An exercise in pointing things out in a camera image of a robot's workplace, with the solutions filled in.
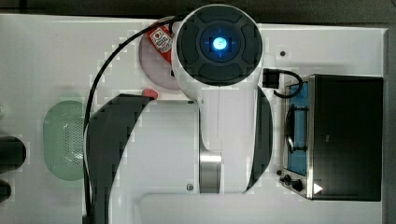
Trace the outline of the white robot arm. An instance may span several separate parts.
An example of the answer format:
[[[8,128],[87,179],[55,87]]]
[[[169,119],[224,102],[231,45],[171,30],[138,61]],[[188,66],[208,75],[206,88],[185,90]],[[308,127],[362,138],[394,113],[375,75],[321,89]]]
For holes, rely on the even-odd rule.
[[[261,32],[243,10],[208,5],[183,18],[171,64],[185,99],[122,93],[90,118],[84,224],[141,224],[148,195],[249,190],[272,148],[263,61]]]

